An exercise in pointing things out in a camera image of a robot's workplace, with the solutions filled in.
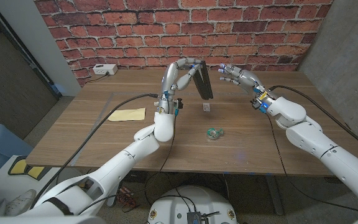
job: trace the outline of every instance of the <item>brick wall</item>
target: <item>brick wall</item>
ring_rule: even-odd
[[[96,63],[164,69],[180,57],[211,69],[292,71],[308,50],[332,0],[36,1],[78,82]]]

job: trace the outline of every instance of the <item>power strip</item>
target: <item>power strip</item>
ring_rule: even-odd
[[[116,64],[97,64],[93,67],[93,71],[96,75],[114,75],[117,72],[118,68]]]

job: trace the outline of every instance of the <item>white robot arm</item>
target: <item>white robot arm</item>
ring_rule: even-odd
[[[219,71],[231,76],[221,80],[240,85],[254,96],[251,103],[255,109],[275,116],[276,123],[286,130],[294,146],[317,157],[358,196],[358,158],[323,134],[321,126],[306,115],[304,107],[266,90],[256,75],[247,70],[221,64]]]
[[[175,80],[178,69],[185,64],[192,65],[190,71],[178,83]],[[62,216],[62,215],[95,215],[103,203],[96,203],[83,211],[88,205],[107,197],[117,187],[128,172],[146,156],[155,152],[160,142],[169,141],[174,134],[174,120],[178,109],[183,107],[181,99],[174,100],[175,90],[187,87],[190,78],[204,62],[193,58],[184,58],[172,63],[166,70],[162,80],[162,94],[155,103],[157,112],[154,114],[155,124],[138,131],[134,142],[107,161],[98,170],[63,181],[40,197],[35,207],[23,213],[22,217]],[[78,185],[92,182],[89,190],[84,191]]]

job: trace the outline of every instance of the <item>white sneaker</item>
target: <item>white sneaker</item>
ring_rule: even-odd
[[[6,216],[17,216],[27,211],[31,203],[34,201],[37,192],[33,189],[26,191],[24,194],[18,196],[13,201],[6,205],[5,215]]]

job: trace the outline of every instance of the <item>yellow pad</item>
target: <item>yellow pad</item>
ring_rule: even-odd
[[[117,110],[108,118],[109,121],[140,121],[144,120],[146,108],[136,110]]]
[[[44,168],[45,167],[33,167],[30,169],[30,171],[27,174],[36,179],[40,175],[40,173],[43,171]]]
[[[24,169],[26,167],[25,159],[16,162],[13,168],[11,169],[11,174],[24,174]]]

